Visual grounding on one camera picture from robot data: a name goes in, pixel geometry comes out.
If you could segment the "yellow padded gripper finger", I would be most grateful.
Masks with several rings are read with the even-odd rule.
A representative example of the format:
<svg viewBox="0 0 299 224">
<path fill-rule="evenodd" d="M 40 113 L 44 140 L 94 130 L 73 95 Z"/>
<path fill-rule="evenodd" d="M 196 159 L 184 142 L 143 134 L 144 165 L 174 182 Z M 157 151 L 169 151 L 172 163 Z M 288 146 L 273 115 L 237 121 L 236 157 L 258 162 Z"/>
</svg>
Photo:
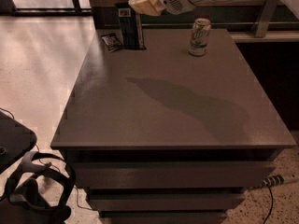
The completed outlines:
<svg viewBox="0 0 299 224">
<path fill-rule="evenodd" d="M 160 0 L 129 0 L 129 6 L 138 14 L 160 16 L 165 6 Z"/>
</svg>

